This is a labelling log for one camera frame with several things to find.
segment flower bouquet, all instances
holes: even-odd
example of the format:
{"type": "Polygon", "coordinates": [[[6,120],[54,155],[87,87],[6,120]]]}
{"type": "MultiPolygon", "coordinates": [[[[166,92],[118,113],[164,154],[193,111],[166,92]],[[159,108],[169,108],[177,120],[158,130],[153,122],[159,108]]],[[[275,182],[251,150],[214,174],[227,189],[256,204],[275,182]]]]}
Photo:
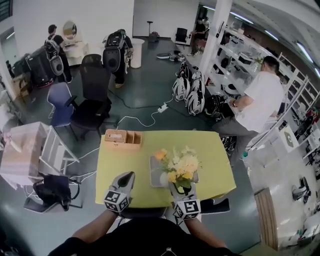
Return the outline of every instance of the flower bouquet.
{"type": "Polygon", "coordinates": [[[191,188],[191,182],[198,182],[196,171],[200,168],[197,153],[188,146],[181,151],[173,149],[168,153],[164,148],[154,154],[166,173],[167,180],[174,183],[176,188],[191,188]]]}

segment dark green floor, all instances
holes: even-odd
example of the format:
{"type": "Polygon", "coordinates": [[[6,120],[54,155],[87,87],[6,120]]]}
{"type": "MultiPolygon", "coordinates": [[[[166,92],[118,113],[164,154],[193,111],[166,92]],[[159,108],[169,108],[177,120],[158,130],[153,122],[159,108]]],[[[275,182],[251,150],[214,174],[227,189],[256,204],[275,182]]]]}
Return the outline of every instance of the dark green floor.
{"type": "MultiPolygon", "coordinates": [[[[125,85],[120,89],[110,88],[118,97],[122,98],[127,106],[112,93],[110,119],[108,122],[120,120],[124,116],[140,119],[145,125],[153,123],[151,113],[156,112],[158,105],[172,98],[171,88],[176,79],[175,72],[180,63],[156,58],[158,53],[166,53],[174,49],[169,40],[159,43],[142,45],[142,66],[139,69],[129,69],[125,85]]],[[[74,79],[69,85],[71,94],[78,95],[76,101],[83,100],[82,83],[79,72],[74,69],[74,79]]],[[[23,112],[25,123],[41,121],[50,124],[48,115],[51,105],[47,102],[49,87],[35,90],[33,103],[27,102],[25,106],[17,102],[23,112]]],[[[142,126],[137,120],[125,119],[119,129],[134,131],[152,130],[209,130],[204,121],[205,117],[191,117],[188,115],[184,103],[168,104],[171,108],[154,116],[156,123],[151,127],[142,126]]],[[[112,125],[103,124],[101,132],[112,125]]],[[[81,157],[99,147],[100,138],[96,132],[89,132],[85,141],[76,142],[63,127],[57,129],[62,140],[75,153],[81,157]]],[[[85,174],[97,168],[98,150],[83,158],[81,163],[74,163],[68,167],[67,174],[85,174]]],[[[218,237],[224,239],[234,252],[242,252],[260,241],[259,219],[253,191],[242,163],[233,170],[237,189],[228,197],[231,203],[231,212],[216,215],[204,215],[202,222],[218,237]]],[[[95,204],[95,176],[88,178],[81,185],[83,196],[83,209],[70,208],[63,213],[35,214],[23,209],[25,195],[22,189],[14,191],[2,178],[0,178],[0,224],[7,231],[8,236],[15,240],[26,252],[26,255],[43,256],[61,244],[78,228],[97,217],[105,207],[95,204]]]]}

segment power strip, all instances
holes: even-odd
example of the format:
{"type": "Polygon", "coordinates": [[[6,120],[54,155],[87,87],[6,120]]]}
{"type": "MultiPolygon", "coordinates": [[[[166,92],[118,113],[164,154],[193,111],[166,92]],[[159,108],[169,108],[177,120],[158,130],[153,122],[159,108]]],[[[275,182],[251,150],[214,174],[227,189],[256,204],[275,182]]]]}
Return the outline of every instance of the power strip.
{"type": "Polygon", "coordinates": [[[162,113],[162,112],[165,111],[167,108],[168,108],[168,105],[164,103],[164,104],[162,105],[162,107],[159,107],[159,108],[158,108],[158,112],[159,112],[159,113],[162,113]]]}

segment black pants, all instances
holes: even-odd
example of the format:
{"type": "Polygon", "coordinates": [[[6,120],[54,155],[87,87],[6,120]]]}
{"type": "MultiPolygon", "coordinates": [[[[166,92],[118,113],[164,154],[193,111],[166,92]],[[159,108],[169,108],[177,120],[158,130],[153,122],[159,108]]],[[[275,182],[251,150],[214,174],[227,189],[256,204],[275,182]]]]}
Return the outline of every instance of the black pants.
{"type": "Polygon", "coordinates": [[[61,60],[62,60],[62,63],[63,63],[63,73],[64,75],[59,75],[58,76],[58,81],[61,83],[61,82],[70,82],[71,79],[72,79],[72,76],[71,76],[71,71],[70,71],[70,66],[69,66],[69,63],[68,63],[68,59],[67,59],[67,56],[65,54],[59,54],[59,56],[61,57],[61,60]]]}
{"type": "Polygon", "coordinates": [[[116,84],[124,84],[125,82],[125,71],[126,71],[126,63],[125,63],[125,54],[120,53],[120,66],[116,72],[113,74],[115,75],[115,83],[116,84]]]}

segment white shelving unit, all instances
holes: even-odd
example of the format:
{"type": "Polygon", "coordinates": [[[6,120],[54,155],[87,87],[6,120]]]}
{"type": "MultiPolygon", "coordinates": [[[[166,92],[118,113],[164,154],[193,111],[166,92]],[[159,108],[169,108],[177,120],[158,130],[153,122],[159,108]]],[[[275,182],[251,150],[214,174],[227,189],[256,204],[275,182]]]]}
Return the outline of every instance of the white shelving unit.
{"type": "MultiPolygon", "coordinates": [[[[276,57],[272,55],[268,50],[266,50],[250,38],[246,37],[245,35],[240,34],[237,31],[234,31],[227,27],[224,28],[224,31],[237,37],[242,46],[245,46],[245,49],[253,48],[253,51],[256,51],[259,58],[273,56],[276,59],[276,57]]],[[[241,62],[239,60],[238,51],[238,48],[232,48],[231,46],[229,47],[228,44],[217,45],[217,50],[215,51],[215,53],[213,53],[211,58],[211,63],[209,65],[210,68],[206,72],[206,76],[209,77],[215,85],[207,87],[211,94],[223,95],[225,93],[223,90],[221,90],[221,86],[233,84],[239,94],[243,96],[247,86],[260,71],[257,67],[254,67],[254,65],[241,62]],[[222,49],[220,56],[217,55],[219,48],[222,49]],[[232,64],[229,63],[229,66],[223,68],[221,63],[225,57],[229,58],[229,60],[234,60],[233,63],[232,61],[229,61],[232,64]],[[214,65],[216,65],[223,74],[219,74],[219,70],[215,70],[213,68],[214,65]],[[237,72],[234,70],[235,65],[238,69],[241,70],[240,72],[242,72],[243,76],[236,75],[237,72]]],[[[320,95],[320,92],[310,83],[308,77],[303,75],[285,56],[282,55],[282,53],[280,54],[278,60],[280,63],[279,71],[283,75],[281,83],[287,97],[285,102],[285,111],[278,118],[278,120],[271,120],[270,122],[268,122],[265,127],[266,130],[262,134],[259,134],[257,138],[252,140],[252,147],[255,147],[260,141],[265,139],[270,131],[273,130],[274,127],[276,127],[281,121],[283,121],[285,114],[290,110],[290,108],[292,108],[296,113],[301,111],[301,109],[304,109],[304,115],[314,105],[320,95]]]]}

